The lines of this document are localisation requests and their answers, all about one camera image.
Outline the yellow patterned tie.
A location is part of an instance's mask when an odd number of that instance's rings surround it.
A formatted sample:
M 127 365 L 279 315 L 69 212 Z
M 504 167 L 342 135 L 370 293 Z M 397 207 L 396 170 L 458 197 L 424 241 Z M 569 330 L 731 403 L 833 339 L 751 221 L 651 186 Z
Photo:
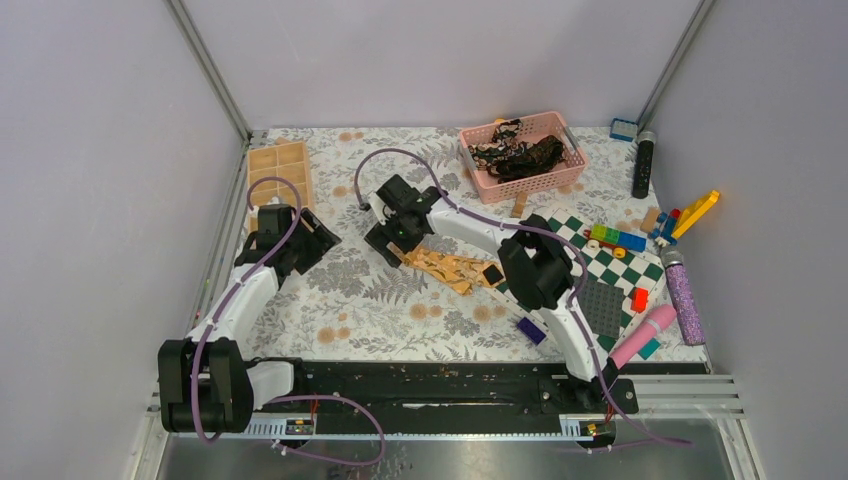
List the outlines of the yellow patterned tie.
M 461 296 L 477 287 L 493 289 L 505 283 L 500 266 L 490 260 L 463 257 L 417 247 L 400 257 L 405 266 L 421 270 Z

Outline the wooden compartment tray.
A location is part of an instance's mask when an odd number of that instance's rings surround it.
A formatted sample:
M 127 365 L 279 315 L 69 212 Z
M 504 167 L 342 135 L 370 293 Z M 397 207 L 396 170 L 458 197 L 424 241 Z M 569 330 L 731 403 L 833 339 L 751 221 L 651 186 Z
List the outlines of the wooden compartment tray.
M 306 208 L 315 207 L 311 177 L 310 155 L 304 142 L 288 142 L 252 149 L 247 152 L 247 183 L 252 186 L 264 177 L 280 177 L 292 183 Z M 258 226 L 260 206 L 285 203 L 294 205 L 292 190 L 283 183 L 271 181 L 258 185 L 251 193 L 253 207 L 248 209 L 246 227 L 254 231 Z

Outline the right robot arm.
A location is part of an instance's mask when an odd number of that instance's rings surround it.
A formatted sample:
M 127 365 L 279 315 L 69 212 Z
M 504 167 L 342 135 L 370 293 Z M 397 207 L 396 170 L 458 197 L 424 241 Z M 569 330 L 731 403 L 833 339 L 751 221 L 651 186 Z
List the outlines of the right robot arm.
M 577 379 L 577 405 L 597 412 L 612 400 L 619 369 L 590 334 L 577 299 L 583 284 L 572 269 L 584 259 L 545 218 L 531 215 L 514 223 L 457 204 L 436 186 L 420 192 L 398 175 L 369 198 L 361 198 L 359 206 L 377 219 L 366 243 L 393 267 L 428 235 L 461 240 L 496 256 L 509 292 L 520 305 L 537 312 L 563 354 L 570 377 Z

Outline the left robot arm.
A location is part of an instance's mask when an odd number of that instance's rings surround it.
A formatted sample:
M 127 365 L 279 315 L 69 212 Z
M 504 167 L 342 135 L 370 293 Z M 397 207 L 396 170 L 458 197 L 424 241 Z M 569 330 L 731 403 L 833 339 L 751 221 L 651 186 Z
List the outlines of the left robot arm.
M 305 274 L 339 242 L 307 208 L 259 208 L 222 296 L 185 338 L 167 340 L 158 351 L 166 431 L 215 438 L 243 432 L 272 399 L 288 411 L 307 404 L 311 387 L 294 374 L 293 362 L 252 359 L 246 337 L 284 281 Z

